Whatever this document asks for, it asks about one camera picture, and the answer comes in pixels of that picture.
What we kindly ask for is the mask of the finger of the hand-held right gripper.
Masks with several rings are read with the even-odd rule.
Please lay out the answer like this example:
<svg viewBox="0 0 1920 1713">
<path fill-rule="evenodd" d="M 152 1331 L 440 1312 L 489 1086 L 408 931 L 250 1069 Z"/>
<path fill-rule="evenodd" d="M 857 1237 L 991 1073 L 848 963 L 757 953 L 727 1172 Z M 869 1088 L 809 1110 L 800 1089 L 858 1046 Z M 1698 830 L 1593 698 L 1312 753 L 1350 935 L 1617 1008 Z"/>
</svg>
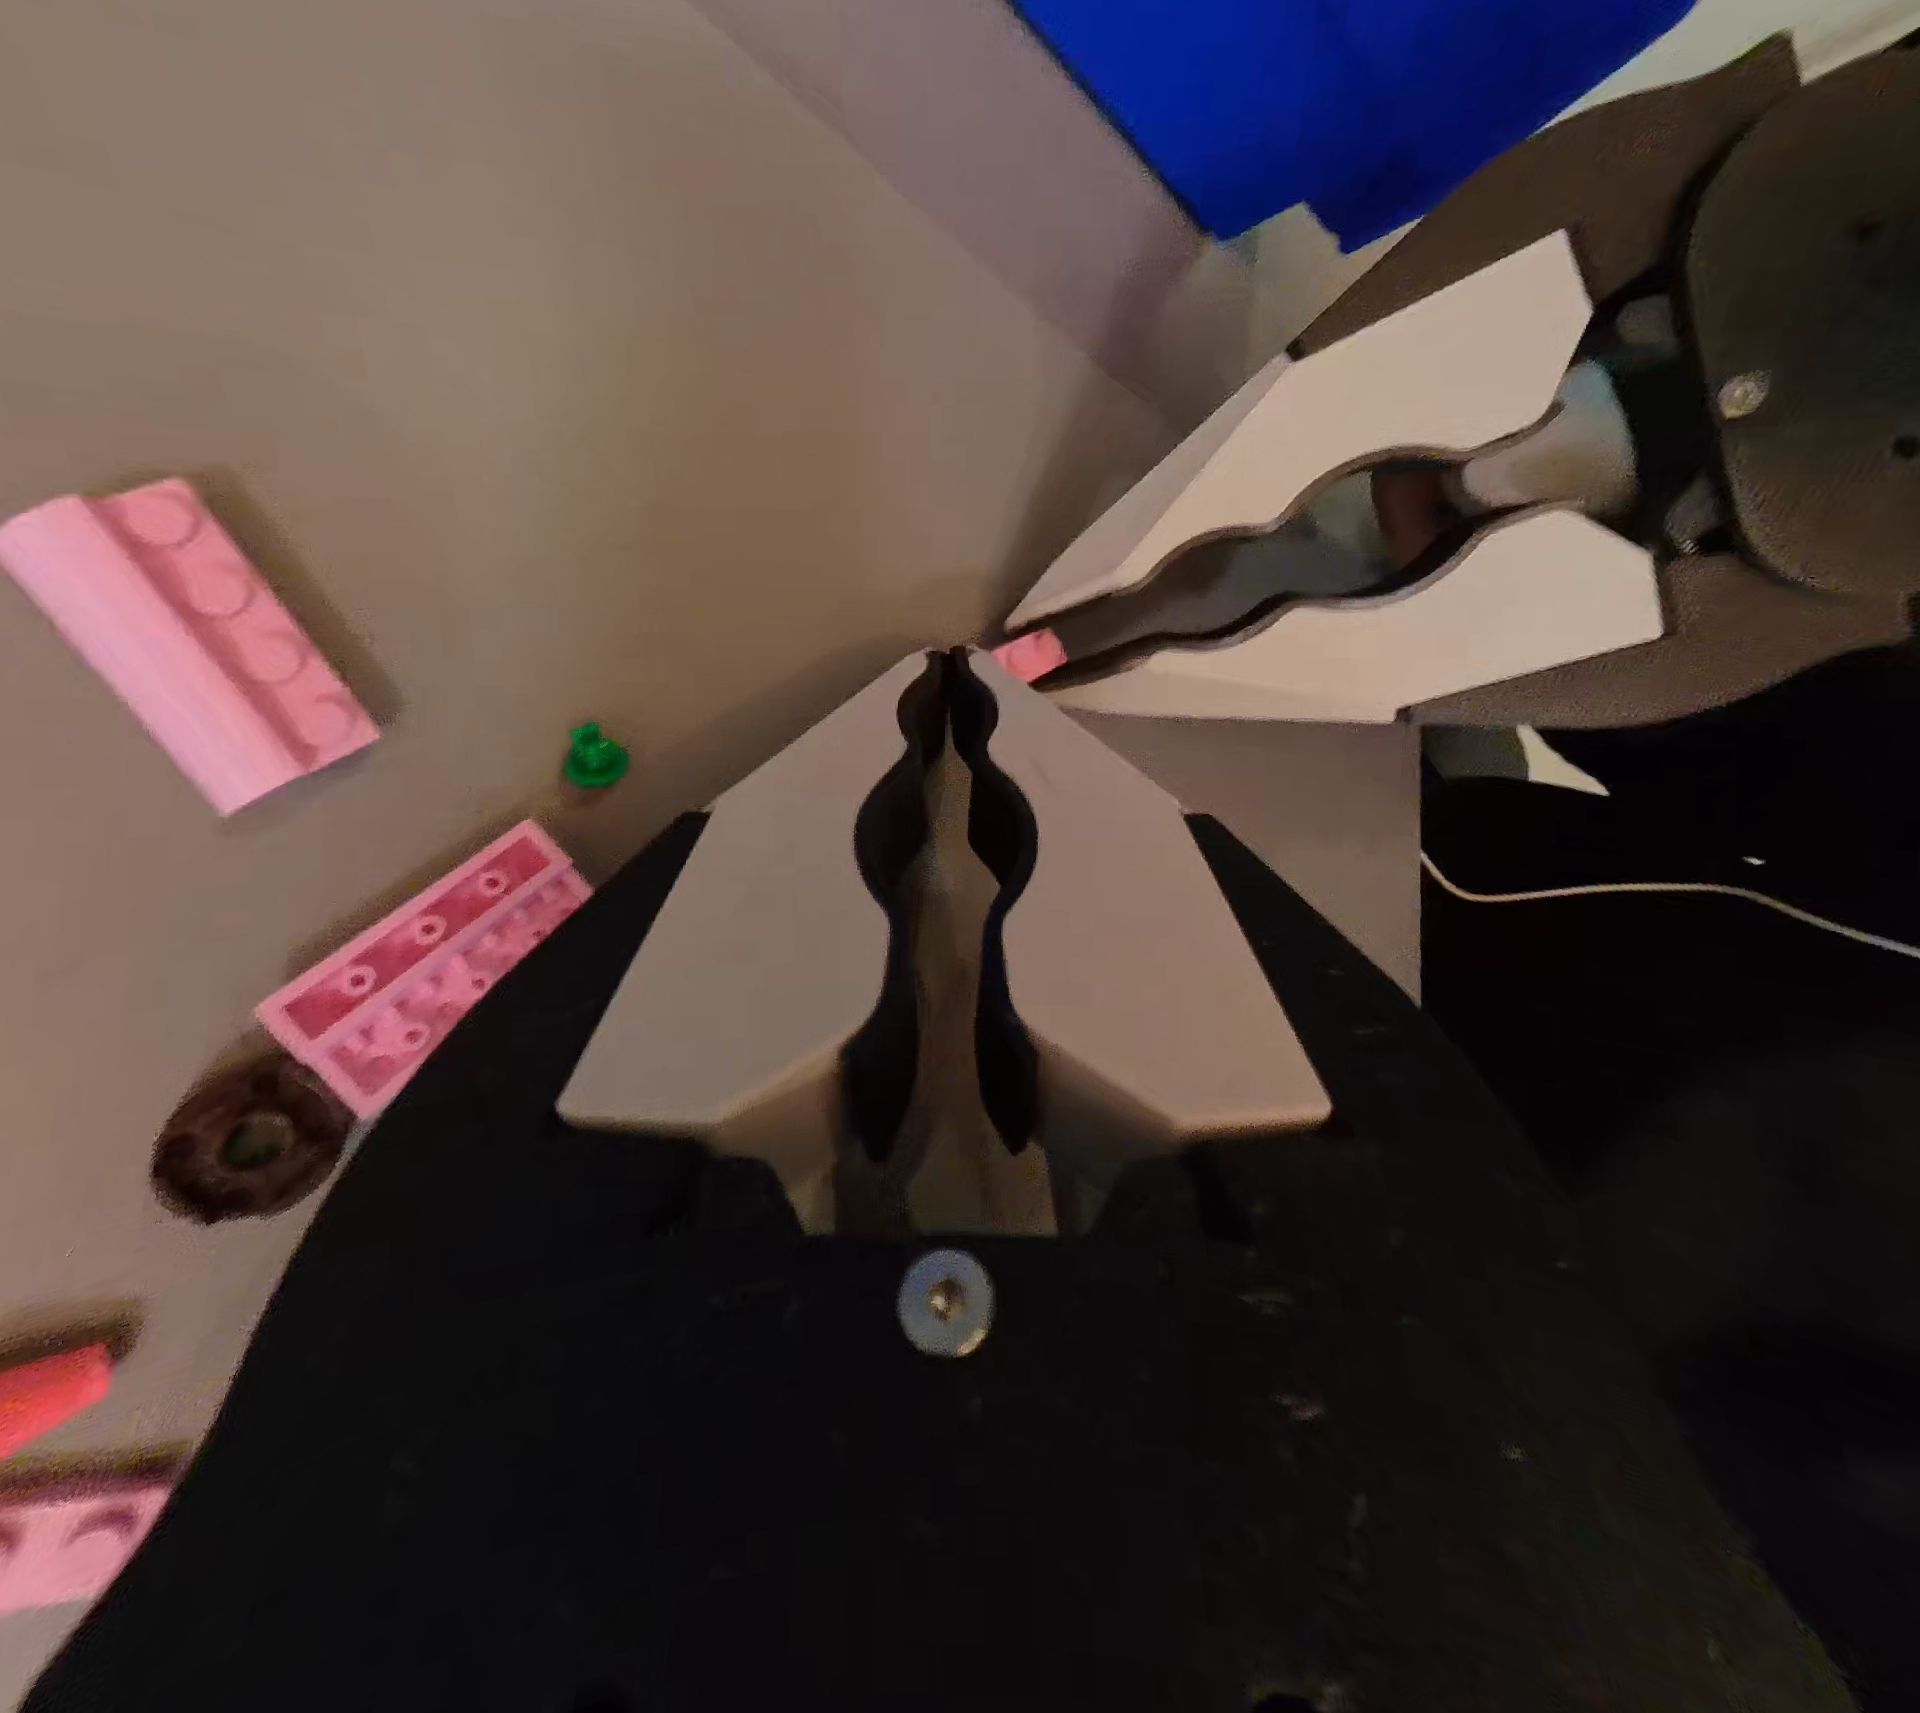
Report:
<svg viewBox="0 0 1920 1713">
<path fill-rule="evenodd" d="M 1470 532 L 1384 593 L 1269 600 L 1196 639 L 1069 660 L 1047 692 L 1090 715 L 1405 715 L 1636 644 L 1668 626 L 1645 548 L 1568 507 Z"/>
<path fill-rule="evenodd" d="M 1004 629 L 1133 593 L 1215 539 L 1276 530 L 1382 458 L 1455 458 L 1535 426 L 1593 306 L 1556 230 L 1320 353 L 1275 358 L 1096 516 Z"/>
</svg>

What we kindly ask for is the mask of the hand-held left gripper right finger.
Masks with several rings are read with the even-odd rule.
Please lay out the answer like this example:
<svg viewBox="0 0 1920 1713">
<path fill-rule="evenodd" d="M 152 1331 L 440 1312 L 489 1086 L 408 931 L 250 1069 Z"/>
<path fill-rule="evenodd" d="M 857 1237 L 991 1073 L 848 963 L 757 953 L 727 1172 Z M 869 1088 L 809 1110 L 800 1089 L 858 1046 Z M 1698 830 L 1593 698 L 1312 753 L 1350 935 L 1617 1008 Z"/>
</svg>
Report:
<svg viewBox="0 0 1920 1713">
<path fill-rule="evenodd" d="M 1182 805 L 980 650 L 949 658 L 949 725 L 995 883 L 973 1053 L 1003 1143 L 1164 1155 L 1326 1126 Z"/>
</svg>

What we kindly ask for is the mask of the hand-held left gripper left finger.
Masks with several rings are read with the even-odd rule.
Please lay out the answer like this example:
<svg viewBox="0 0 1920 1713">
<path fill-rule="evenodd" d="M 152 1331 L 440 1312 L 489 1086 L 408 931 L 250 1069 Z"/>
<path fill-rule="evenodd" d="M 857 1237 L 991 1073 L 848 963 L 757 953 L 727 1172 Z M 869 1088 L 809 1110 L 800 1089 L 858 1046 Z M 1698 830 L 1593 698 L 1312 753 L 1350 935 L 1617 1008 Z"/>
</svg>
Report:
<svg viewBox="0 0 1920 1713">
<path fill-rule="evenodd" d="M 902 658 L 720 795 L 559 1101 L 711 1151 L 895 1149 L 949 658 Z"/>
</svg>

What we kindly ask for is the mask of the pile of pink toy bricks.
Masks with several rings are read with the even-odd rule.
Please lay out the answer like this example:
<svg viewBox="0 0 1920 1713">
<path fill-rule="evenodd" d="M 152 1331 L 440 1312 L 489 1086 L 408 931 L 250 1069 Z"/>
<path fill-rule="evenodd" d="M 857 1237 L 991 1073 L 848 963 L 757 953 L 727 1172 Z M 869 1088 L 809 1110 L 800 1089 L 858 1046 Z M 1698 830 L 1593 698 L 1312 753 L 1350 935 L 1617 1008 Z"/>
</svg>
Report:
<svg viewBox="0 0 1920 1713">
<path fill-rule="evenodd" d="M 258 564 L 236 544 L 381 732 L 391 708 L 366 706 L 339 667 L 344 626 L 326 624 L 316 639 L 307 618 L 321 615 L 321 605 L 286 602 L 277 561 Z M 132 843 L 86 858 L 77 837 L 45 837 L 45 852 L 34 856 L 25 839 L 41 813 L 4 796 L 4 1365 L 102 1341 L 114 1359 L 112 1383 L 148 1317 L 146 1303 L 129 1295 L 132 1278 L 107 1297 L 56 1295 L 56 1281 L 26 1276 L 26 1265 L 50 1260 L 55 1236 L 77 1232 L 82 1210 L 152 1221 L 132 1207 L 135 1153 L 155 1155 L 181 1100 L 216 1069 L 282 1051 L 318 1075 L 359 1123 L 371 1121 L 455 1026 L 588 898 L 588 885 L 540 826 L 511 829 L 260 1004 L 242 1053 L 189 1082 L 152 1123 L 161 1082 L 174 1072 L 173 1046 L 163 988 L 137 982 L 132 942 L 193 940 L 202 953 L 220 953 L 225 940 L 265 919 L 267 896 L 161 877 L 139 887 L 137 867 L 157 868 L 161 850 L 132 813 L 95 813 L 110 834 Z M 152 1470 L 170 1457 L 168 1444 L 62 1444 L 60 1431 L 82 1417 L 4 1462 L 8 1615 L 96 1599 L 174 1482 Z"/>
</svg>

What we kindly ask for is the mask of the brown flower toy piece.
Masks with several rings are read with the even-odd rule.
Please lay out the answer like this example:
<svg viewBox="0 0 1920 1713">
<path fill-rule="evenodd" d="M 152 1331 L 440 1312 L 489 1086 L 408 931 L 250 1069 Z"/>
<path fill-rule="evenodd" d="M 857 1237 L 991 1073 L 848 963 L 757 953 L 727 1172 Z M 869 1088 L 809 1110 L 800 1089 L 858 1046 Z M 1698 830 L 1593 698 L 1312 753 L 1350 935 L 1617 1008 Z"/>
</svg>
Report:
<svg viewBox="0 0 1920 1713">
<path fill-rule="evenodd" d="M 206 1075 L 158 1131 L 150 1182 L 182 1221 L 265 1221 L 314 1197 L 342 1163 L 359 1116 L 282 1051 Z"/>
</svg>

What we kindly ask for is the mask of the pink curved slope toy brick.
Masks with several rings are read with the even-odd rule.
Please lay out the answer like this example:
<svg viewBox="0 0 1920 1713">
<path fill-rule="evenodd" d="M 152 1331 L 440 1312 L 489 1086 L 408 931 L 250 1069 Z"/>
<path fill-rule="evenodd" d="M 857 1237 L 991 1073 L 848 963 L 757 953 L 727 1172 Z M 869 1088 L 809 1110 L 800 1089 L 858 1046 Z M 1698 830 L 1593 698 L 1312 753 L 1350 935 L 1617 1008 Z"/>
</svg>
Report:
<svg viewBox="0 0 1920 1713">
<path fill-rule="evenodd" d="M 229 819 L 371 748 L 373 715 L 184 479 L 8 519 L 4 571 Z"/>
</svg>

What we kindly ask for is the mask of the orange carrot toy piece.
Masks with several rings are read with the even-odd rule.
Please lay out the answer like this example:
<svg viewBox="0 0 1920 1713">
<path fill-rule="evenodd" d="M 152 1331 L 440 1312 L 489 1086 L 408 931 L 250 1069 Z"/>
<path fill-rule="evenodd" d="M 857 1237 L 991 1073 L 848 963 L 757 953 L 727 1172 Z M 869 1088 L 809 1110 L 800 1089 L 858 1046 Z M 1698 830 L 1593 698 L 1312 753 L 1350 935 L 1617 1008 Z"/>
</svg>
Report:
<svg viewBox="0 0 1920 1713">
<path fill-rule="evenodd" d="M 3 1365 L 3 1462 L 107 1401 L 114 1372 L 102 1341 Z"/>
</svg>

